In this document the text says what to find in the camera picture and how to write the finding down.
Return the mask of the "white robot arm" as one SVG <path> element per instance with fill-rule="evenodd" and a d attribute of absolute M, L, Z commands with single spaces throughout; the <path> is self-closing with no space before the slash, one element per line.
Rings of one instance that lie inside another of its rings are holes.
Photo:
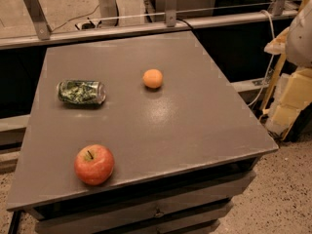
<path fill-rule="evenodd" d="M 288 62 L 301 67 L 312 67 L 312 0 L 292 21 L 285 52 Z"/>

